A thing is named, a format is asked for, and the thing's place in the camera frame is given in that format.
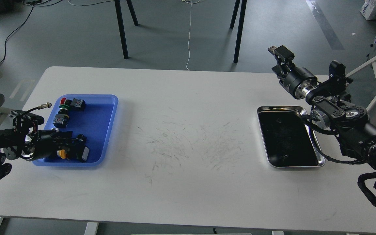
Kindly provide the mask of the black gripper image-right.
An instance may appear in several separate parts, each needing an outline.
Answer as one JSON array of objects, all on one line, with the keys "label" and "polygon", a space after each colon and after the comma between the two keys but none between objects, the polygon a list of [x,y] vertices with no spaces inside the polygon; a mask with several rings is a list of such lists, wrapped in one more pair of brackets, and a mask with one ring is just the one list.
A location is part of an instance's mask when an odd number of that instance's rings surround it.
[{"label": "black gripper image-right", "polygon": [[294,99],[306,98],[307,94],[317,88],[317,77],[303,67],[295,67],[292,62],[294,53],[285,46],[271,46],[268,48],[276,59],[276,66],[271,69],[279,79],[280,85]]}]

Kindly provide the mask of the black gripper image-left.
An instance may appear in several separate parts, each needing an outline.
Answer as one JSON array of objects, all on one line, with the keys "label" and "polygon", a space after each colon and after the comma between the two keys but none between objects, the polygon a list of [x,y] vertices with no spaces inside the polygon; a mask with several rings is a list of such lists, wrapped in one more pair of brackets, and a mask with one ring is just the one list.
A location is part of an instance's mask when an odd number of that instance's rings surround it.
[{"label": "black gripper image-left", "polygon": [[25,137],[25,160],[34,160],[50,157],[58,150],[66,150],[69,156],[75,156],[77,147],[85,145],[77,139],[72,139],[73,131],[38,130]]}]

